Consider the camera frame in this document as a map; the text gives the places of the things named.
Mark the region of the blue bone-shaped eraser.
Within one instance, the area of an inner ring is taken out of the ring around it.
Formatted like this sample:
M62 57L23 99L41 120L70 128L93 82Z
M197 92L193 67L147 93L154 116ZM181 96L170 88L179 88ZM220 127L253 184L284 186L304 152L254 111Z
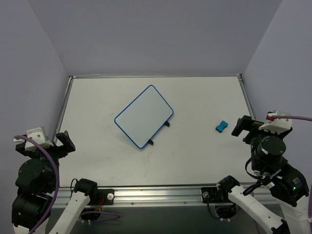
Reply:
M222 120L216 127L215 130L222 133L228 127L228 122Z

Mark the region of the blue framed whiteboard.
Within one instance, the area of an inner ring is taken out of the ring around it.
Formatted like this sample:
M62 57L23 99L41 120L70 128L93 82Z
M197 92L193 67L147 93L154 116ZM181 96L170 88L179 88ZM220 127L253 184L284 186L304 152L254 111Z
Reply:
M142 149L173 115L173 108L154 85L149 85L115 117L114 123Z

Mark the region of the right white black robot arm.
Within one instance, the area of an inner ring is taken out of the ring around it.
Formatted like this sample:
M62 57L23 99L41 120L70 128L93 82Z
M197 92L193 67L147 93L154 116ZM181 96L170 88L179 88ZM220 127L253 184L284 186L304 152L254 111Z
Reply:
M291 116L270 112L269 123L263 123L243 116L238 119L232 135L242 131L248 134L243 142L251 148L251 156L245 164L250 166L250 177L256 183L244 188L238 180L229 175L216 185L216 195L222 201L230 201L244 210L268 234L310 234L312 217L309 211L310 191L303 174L291 166L283 157L286 144L283 139L292 130ZM280 217L252 196L252 192L266 187L279 204Z

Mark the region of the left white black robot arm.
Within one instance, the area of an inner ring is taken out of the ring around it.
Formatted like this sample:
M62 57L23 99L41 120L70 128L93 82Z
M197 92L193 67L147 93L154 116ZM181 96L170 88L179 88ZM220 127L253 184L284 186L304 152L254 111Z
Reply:
M50 141L42 128L14 136L16 151L29 157L18 171L17 197L12 204L12 224L17 234L44 234L60 189L59 159L76 150L67 131L57 133L61 142ZM98 184L88 179L75 183L70 201L52 228L53 234L68 234L87 204L98 200Z

